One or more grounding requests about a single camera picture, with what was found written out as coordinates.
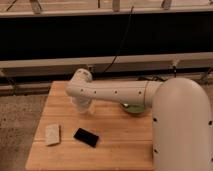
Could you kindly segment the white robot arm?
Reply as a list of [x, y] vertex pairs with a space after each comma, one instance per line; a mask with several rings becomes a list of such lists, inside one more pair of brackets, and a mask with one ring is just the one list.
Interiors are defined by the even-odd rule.
[[213, 111], [205, 90], [187, 78], [96, 82], [78, 69], [66, 87], [79, 112], [94, 99], [152, 109], [154, 171], [213, 171]]

